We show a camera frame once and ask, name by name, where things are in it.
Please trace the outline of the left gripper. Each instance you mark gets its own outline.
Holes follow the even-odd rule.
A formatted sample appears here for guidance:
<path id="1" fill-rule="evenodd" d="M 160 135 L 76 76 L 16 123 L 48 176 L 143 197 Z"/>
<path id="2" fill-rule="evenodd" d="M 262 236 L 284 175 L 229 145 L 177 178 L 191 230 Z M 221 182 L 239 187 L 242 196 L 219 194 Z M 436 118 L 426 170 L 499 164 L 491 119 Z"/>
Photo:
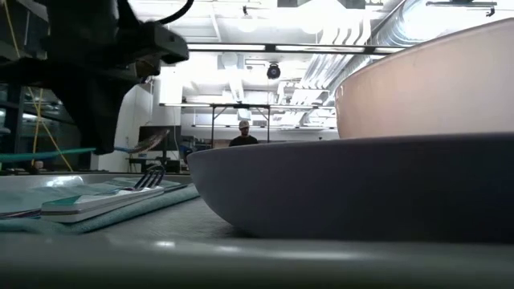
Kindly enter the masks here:
<path id="1" fill-rule="evenodd" d="M 43 0 L 50 34 L 43 39 L 49 60 L 93 71 L 130 71 L 157 76 L 161 65 L 189 58 L 186 41 L 166 26 L 189 11 L 141 21 L 129 0 Z M 104 78 L 70 78 L 55 84 L 55 95 L 77 125 L 82 145 L 95 154 L 114 151 L 123 99 L 134 83 Z"/>

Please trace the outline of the iridescent fork teal handle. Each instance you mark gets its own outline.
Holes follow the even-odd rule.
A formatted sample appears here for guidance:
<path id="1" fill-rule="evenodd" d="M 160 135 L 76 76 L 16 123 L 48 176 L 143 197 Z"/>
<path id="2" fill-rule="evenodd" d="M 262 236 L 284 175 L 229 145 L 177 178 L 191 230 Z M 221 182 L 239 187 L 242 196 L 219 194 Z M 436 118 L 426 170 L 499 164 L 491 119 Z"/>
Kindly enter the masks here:
<path id="1" fill-rule="evenodd" d="M 165 170 L 161 165 L 151 166 L 144 175 L 136 182 L 132 187 L 124 187 L 121 189 L 143 189 L 143 188 L 153 188 L 156 186 L 160 186 L 160 183 L 165 175 Z M 0 219 L 11 219 L 11 218 L 40 218 L 40 210 L 23 210 L 17 212 L 9 212 L 9 213 L 0 213 Z"/>

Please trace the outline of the knife with teal patterned handle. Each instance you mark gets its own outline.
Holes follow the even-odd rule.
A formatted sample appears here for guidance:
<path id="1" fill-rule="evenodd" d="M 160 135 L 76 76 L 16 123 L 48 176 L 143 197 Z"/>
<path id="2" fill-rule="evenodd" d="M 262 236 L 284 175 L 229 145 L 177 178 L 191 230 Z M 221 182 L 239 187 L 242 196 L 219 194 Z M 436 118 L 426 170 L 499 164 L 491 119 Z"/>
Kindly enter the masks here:
<path id="1" fill-rule="evenodd" d="M 151 197 L 160 196 L 163 193 L 164 188 L 156 186 L 143 189 L 117 189 L 107 193 L 67 197 L 43 203 L 40 217 L 50 222 L 81 222 Z"/>

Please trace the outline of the teal cloth napkin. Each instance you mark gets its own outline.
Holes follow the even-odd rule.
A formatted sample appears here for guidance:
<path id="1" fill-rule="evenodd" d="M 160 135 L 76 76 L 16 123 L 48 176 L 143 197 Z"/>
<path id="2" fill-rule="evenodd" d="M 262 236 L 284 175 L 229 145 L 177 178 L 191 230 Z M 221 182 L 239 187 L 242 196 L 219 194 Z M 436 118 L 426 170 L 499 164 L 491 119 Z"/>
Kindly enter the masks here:
<path id="1" fill-rule="evenodd" d="M 24 232 L 33 234 L 84 234 L 99 230 L 156 210 L 175 206 L 199 197 L 194 185 L 182 189 L 168 188 L 162 195 L 101 214 L 81 222 L 61 224 L 37 218 L 13 218 L 0 221 L 0 233 Z"/>

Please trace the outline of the lilac plastic plate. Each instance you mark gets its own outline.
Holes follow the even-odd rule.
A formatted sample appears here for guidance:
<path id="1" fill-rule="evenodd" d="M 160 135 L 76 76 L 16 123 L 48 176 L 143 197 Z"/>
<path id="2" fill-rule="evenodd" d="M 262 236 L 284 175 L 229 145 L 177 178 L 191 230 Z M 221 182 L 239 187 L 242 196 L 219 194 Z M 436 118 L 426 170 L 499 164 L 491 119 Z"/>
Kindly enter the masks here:
<path id="1" fill-rule="evenodd" d="M 254 144 L 188 156 L 204 202 L 261 238 L 514 243 L 514 134 Z"/>

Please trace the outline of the pink plastic bowl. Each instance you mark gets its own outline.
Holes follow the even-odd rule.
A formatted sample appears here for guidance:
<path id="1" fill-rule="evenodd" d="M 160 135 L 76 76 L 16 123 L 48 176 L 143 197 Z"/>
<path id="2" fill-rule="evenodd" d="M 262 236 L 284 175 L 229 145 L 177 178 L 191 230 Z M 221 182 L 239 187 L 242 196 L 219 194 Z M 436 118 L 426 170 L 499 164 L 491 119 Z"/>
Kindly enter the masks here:
<path id="1" fill-rule="evenodd" d="M 386 56 L 335 101 L 341 138 L 514 132 L 514 18 Z"/>

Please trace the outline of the grey plastic tray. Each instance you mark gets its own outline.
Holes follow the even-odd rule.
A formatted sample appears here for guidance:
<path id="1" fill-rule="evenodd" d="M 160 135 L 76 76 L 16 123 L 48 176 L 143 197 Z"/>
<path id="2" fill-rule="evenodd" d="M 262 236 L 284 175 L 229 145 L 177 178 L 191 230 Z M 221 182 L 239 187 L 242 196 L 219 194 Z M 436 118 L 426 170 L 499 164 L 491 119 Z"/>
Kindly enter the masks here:
<path id="1" fill-rule="evenodd" d="M 247 238 L 173 201 L 101 229 L 0 217 L 0 289 L 514 289 L 514 245 Z"/>

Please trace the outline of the black computer monitor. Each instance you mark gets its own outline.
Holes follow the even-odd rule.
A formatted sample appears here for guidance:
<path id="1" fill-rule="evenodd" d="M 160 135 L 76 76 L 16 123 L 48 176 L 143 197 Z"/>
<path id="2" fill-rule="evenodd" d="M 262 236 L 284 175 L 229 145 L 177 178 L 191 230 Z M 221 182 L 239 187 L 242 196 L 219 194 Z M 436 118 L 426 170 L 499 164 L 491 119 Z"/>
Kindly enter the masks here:
<path id="1" fill-rule="evenodd" d="M 182 142 L 181 126 L 140 126 L 138 141 L 150 141 L 150 151 L 177 151 Z"/>

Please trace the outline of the person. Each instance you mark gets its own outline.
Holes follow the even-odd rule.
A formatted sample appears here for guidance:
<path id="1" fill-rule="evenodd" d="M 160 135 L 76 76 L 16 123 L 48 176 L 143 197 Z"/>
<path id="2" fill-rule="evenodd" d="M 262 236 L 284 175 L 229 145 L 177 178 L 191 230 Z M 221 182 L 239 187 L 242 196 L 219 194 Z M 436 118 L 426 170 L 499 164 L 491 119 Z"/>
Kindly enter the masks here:
<path id="1" fill-rule="evenodd" d="M 236 138 L 230 141 L 229 146 L 240 146 L 240 145 L 256 145 L 258 144 L 258 140 L 251 136 L 249 133 L 250 124 L 247 120 L 241 120 L 239 122 L 239 131 L 240 134 Z"/>

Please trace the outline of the black overhead bar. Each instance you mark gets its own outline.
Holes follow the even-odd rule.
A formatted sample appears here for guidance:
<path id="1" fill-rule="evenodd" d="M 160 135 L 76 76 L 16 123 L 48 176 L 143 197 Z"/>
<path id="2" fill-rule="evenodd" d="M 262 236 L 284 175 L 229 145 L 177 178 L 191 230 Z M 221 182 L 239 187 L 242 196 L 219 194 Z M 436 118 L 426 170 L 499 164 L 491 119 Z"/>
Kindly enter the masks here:
<path id="1" fill-rule="evenodd" d="M 188 43 L 192 52 L 248 52 L 329 55 L 390 55 L 404 47 L 370 45 L 273 44 L 273 43 Z"/>

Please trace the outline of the black frame background table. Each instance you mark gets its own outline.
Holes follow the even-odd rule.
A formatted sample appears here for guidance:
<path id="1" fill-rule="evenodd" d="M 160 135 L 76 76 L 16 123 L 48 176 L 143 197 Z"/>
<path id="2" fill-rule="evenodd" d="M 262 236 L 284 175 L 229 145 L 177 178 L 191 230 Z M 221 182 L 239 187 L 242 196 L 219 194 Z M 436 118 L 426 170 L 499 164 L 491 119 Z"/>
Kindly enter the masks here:
<path id="1" fill-rule="evenodd" d="M 215 118 L 222 114 L 224 112 L 224 110 L 226 108 L 235 108 L 235 109 L 256 109 L 257 111 L 259 111 L 265 118 L 265 120 L 267 121 L 267 143 L 270 142 L 270 118 L 271 118 L 271 105 L 270 104 L 243 104 L 243 103 L 236 103 L 236 104 L 207 104 L 207 107 L 211 108 L 212 109 L 212 114 L 211 114 L 211 129 L 210 129 L 210 144 L 211 144 L 211 148 L 214 148 L 214 120 Z M 216 108 L 223 108 L 223 111 L 220 112 L 218 115 L 215 114 L 215 110 Z M 267 110 L 267 115 L 264 115 L 260 110 L 261 109 L 266 109 Z"/>

